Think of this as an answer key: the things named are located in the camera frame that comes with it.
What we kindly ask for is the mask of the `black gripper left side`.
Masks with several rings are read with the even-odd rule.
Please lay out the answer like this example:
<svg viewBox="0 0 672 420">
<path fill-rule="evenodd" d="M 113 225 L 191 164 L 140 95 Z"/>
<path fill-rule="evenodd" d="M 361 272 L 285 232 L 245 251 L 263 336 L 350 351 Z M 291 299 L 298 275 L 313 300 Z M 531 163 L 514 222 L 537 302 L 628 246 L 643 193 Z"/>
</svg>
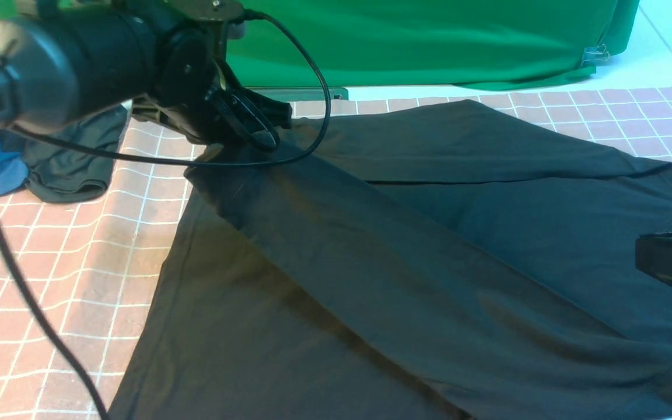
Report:
<svg viewBox="0 0 672 420">
<path fill-rule="evenodd" d="M 185 135 L 197 145 L 237 145 L 262 152 L 280 144 L 274 127 L 291 128 L 293 109 L 248 89 L 222 96 L 222 68 L 229 23 L 149 23 L 154 41 L 154 75 L 149 93 L 136 97 L 132 117 Z"/>
</svg>

